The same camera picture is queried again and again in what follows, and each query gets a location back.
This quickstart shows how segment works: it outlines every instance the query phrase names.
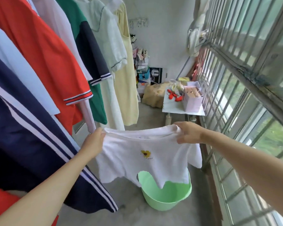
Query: yellow dress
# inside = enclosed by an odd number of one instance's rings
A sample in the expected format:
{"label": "yellow dress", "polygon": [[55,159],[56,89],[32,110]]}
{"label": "yellow dress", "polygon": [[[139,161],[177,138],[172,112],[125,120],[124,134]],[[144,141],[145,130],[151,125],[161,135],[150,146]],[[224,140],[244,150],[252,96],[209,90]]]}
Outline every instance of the yellow dress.
{"label": "yellow dress", "polygon": [[129,34],[126,6],[121,3],[114,12],[118,18],[118,26],[127,51],[127,65],[115,72],[114,89],[121,109],[124,125],[137,123],[139,117],[139,104],[136,91],[136,79],[132,55],[132,45]]}

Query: concrete floor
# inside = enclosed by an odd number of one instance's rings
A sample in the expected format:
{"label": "concrete floor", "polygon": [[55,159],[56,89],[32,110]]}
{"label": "concrete floor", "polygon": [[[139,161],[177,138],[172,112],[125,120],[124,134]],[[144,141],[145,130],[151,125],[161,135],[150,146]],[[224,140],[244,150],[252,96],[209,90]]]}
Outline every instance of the concrete floor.
{"label": "concrete floor", "polygon": [[[161,109],[139,104],[139,120],[127,130],[142,130],[162,127],[165,115]],[[184,115],[174,115],[173,122],[184,121]],[[96,161],[88,164],[97,175]],[[59,213],[57,226],[211,226],[214,225],[212,201],[205,174],[189,166],[192,182],[191,195],[173,209],[160,212],[152,209],[145,201],[142,191],[126,178],[117,178],[105,184],[119,206],[116,213],[101,210],[86,214],[63,206]]]}

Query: yellow flower print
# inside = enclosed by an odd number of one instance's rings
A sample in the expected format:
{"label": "yellow flower print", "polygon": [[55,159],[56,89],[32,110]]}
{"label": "yellow flower print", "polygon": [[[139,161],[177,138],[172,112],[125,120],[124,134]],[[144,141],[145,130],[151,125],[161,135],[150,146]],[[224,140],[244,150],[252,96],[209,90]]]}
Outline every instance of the yellow flower print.
{"label": "yellow flower print", "polygon": [[144,155],[145,158],[149,158],[150,155],[151,155],[151,152],[149,152],[149,151],[143,151],[143,150],[141,150],[141,152],[142,152],[142,154]]}

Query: human arm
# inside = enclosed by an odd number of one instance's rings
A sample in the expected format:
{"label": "human arm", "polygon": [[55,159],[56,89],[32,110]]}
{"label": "human arm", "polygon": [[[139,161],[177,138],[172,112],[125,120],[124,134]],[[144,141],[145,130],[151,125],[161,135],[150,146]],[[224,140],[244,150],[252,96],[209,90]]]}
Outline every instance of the human arm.
{"label": "human arm", "polygon": [[283,216],[283,160],[192,122],[176,122],[182,143],[211,145],[268,204]]}
{"label": "human arm", "polygon": [[80,172],[101,152],[104,137],[101,128],[89,135],[68,163],[0,215],[0,226],[50,226]]}

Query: white wall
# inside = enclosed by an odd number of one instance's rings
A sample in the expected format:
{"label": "white wall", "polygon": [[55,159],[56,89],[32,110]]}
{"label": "white wall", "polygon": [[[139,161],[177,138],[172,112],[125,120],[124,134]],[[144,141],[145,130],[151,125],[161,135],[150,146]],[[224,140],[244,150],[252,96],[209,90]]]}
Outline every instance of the white wall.
{"label": "white wall", "polygon": [[[186,36],[195,0],[123,0],[128,19],[148,18],[148,27],[134,28],[137,45],[148,50],[151,67],[166,69],[166,80],[174,79],[188,59]],[[181,76],[186,76],[193,65],[192,58]]]}

